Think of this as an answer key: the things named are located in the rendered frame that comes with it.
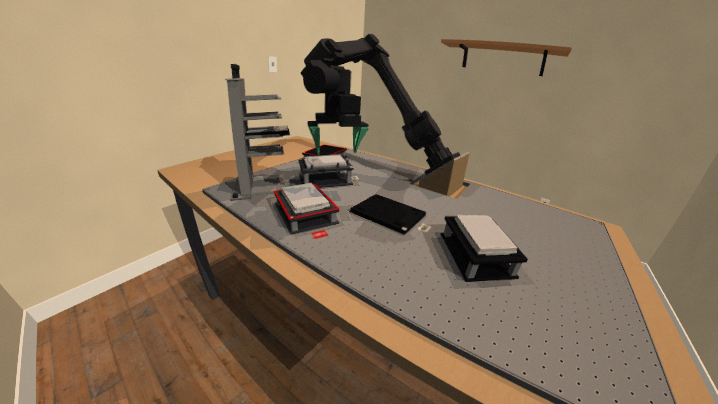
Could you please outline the grey slotted rack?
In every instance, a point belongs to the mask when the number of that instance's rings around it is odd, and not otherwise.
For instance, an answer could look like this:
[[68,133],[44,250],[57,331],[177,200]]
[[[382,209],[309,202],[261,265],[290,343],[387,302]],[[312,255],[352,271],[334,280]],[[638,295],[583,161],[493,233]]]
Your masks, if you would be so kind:
[[282,115],[281,113],[278,114],[278,112],[247,113],[245,103],[246,101],[280,100],[281,98],[278,98],[280,97],[278,96],[278,94],[245,96],[244,80],[227,80],[227,87],[234,151],[241,195],[251,194],[252,196],[273,194],[275,190],[281,190],[282,187],[286,187],[285,175],[278,174],[254,177],[252,160],[248,157],[284,155],[283,146],[280,146],[280,144],[250,146],[249,139],[274,138],[283,136],[280,136],[280,134],[245,136],[245,133],[248,128],[248,120],[282,119]]

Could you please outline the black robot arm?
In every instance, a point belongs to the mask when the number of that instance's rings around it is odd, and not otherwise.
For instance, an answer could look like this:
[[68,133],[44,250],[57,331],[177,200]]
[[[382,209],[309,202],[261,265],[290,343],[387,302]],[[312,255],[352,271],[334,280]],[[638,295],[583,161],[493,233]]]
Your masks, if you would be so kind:
[[[361,97],[355,94],[342,94],[343,91],[350,92],[351,71],[345,71],[348,69],[338,65],[352,60],[354,63],[362,60],[371,65],[381,77],[403,116],[405,125],[402,129],[407,142],[414,150],[425,148],[424,152],[428,157],[426,161],[430,168],[424,172],[428,175],[460,156],[460,153],[452,155],[449,148],[444,147],[438,137],[441,135],[438,125],[428,111],[420,113],[417,109],[392,69],[388,52],[378,43],[379,40],[373,34],[358,40],[343,42],[335,42],[330,38],[321,39],[304,59],[306,66],[301,71],[304,86],[312,94],[325,93],[326,116],[338,116],[340,123],[353,124],[360,115]],[[327,94],[335,91],[339,95]]]

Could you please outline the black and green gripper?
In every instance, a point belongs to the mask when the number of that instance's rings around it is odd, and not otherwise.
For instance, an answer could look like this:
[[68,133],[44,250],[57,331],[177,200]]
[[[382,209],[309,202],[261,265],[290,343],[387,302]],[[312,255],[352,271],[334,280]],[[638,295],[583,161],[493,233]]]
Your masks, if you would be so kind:
[[[309,130],[311,130],[310,132],[312,132],[311,135],[313,134],[312,137],[314,137],[313,139],[315,142],[316,151],[317,151],[317,154],[319,155],[319,152],[320,152],[320,128],[318,127],[318,124],[336,124],[336,122],[339,122],[339,119],[338,119],[338,116],[326,116],[324,113],[315,113],[315,118],[316,118],[316,121],[307,121],[307,125],[308,125]],[[322,121],[326,121],[326,122],[322,122]],[[353,127],[353,151],[355,153],[358,150],[360,142],[362,141],[363,137],[365,136],[366,132],[368,131],[368,125],[369,124],[361,121],[361,115],[358,115],[356,123],[353,123],[353,124],[343,124],[343,123],[339,122],[340,127]]]

